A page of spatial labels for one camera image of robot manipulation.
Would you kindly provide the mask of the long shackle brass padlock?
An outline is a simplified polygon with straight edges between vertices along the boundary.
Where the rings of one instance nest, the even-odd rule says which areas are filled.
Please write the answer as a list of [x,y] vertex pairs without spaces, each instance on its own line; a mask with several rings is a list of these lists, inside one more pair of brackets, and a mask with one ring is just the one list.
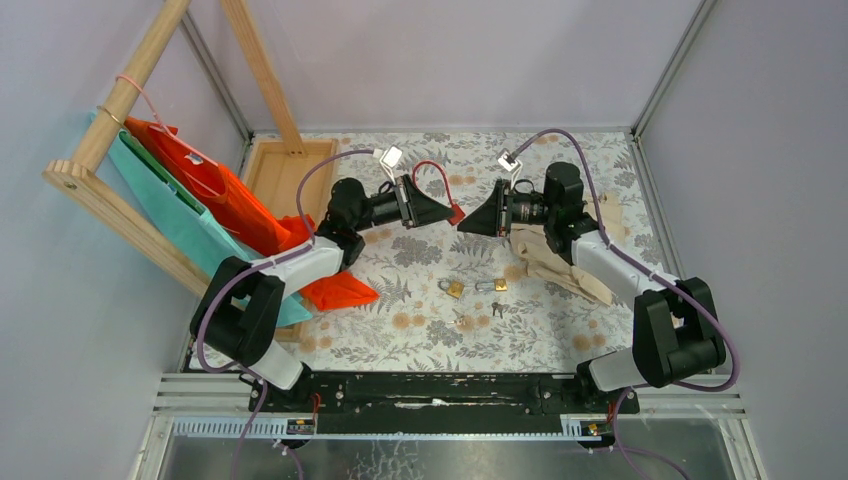
[[477,292],[504,292],[508,290],[508,284],[504,278],[495,278],[476,282],[474,288]]

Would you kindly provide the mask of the short shackle brass padlock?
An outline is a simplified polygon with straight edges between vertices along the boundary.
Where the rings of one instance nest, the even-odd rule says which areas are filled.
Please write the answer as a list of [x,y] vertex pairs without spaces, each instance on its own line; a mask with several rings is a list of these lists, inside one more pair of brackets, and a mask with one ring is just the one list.
[[438,288],[454,299],[460,299],[464,293],[465,285],[456,280],[442,279],[437,283]]

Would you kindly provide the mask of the keys of long padlock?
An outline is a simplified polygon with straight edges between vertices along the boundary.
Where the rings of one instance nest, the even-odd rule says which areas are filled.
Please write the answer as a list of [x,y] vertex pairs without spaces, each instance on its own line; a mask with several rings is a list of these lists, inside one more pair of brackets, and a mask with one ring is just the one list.
[[505,310],[504,304],[501,304],[499,302],[493,302],[491,304],[491,307],[492,307],[492,315],[493,316],[497,316],[498,318],[501,318],[501,319],[504,318],[504,310]]

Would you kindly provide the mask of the keys of short padlock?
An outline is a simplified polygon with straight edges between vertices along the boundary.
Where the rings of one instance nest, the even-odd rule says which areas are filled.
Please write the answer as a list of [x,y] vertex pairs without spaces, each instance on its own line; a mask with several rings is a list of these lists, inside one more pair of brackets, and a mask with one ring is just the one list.
[[467,320],[466,320],[466,315],[464,313],[459,312],[457,310],[453,310],[452,313],[454,314],[454,319],[453,319],[454,325],[456,325],[456,326],[465,326],[466,325]]

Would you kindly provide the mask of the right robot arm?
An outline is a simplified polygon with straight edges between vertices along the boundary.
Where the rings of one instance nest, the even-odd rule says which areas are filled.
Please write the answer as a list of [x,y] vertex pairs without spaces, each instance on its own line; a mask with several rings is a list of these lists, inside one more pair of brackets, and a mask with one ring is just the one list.
[[705,282],[655,273],[624,258],[584,209],[577,166],[550,164],[542,191],[520,192],[499,180],[489,198],[457,226],[464,233],[512,237],[519,224],[540,225],[553,254],[609,288],[633,313],[632,345],[581,364],[575,402],[597,412],[613,391],[661,388],[722,365],[727,348],[712,321],[715,306]]

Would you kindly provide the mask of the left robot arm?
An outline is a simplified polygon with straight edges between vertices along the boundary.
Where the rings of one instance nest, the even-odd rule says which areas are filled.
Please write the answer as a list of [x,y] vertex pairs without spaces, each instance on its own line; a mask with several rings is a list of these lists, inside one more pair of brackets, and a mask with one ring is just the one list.
[[286,252],[248,262],[224,259],[190,324],[198,347],[208,345],[272,386],[272,398],[288,411],[309,401],[306,366],[274,339],[284,300],[308,285],[347,270],[364,249],[362,231],[398,222],[417,228],[447,221],[446,206],[421,192],[408,175],[372,196],[354,178],[337,181],[315,237]]

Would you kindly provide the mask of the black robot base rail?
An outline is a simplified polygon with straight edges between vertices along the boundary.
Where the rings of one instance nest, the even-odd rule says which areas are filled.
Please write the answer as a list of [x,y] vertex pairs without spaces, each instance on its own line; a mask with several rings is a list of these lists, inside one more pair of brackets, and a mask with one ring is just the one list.
[[565,416],[640,411],[636,394],[570,374],[306,370],[288,391],[250,386],[249,408],[303,414],[321,435],[561,434]]

